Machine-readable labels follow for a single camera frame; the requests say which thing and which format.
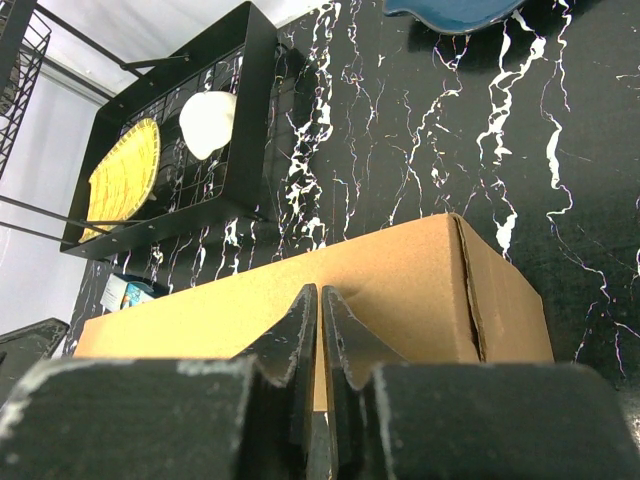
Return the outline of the brown cardboard box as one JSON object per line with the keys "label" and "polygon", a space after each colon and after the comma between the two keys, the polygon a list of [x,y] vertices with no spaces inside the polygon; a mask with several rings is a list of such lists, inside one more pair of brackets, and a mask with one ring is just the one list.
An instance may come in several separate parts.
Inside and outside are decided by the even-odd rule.
{"label": "brown cardboard box", "polygon": [[88,320],[79,360],[170,359],[181,373],[263,375],[240,352],[303,286],[331,286],[416,363],[550,363],[540,295],[459,215],[410,221]]}

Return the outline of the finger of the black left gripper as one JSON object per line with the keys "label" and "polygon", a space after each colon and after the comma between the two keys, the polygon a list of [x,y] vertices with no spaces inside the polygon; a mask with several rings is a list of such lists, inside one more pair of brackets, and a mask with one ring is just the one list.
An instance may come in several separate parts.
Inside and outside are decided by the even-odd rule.
{"label": "finger of the black left gripper", "polygon": [[38,361],[48,359],[64,341],[69,325],[49,318],[1,335],[1,394]]}

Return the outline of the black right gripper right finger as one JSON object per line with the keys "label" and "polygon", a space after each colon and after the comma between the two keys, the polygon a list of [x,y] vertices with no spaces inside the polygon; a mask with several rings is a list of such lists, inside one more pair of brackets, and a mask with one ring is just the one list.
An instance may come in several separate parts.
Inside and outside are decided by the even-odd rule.
{"label": "black right gripper right finger", "polygon": [[614,390],[575,364],[416,364],[322,290],[337,479],[635,479]]}

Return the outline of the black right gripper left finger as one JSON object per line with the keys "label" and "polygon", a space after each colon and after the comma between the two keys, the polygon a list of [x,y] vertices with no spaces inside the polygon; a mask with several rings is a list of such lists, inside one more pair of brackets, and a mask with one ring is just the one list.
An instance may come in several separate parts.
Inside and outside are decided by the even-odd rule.
{"label": "black right gripper left finger", "polygon": [[36,363],[1,410],[5,479],[302,479],[318,292],[235,357]]}

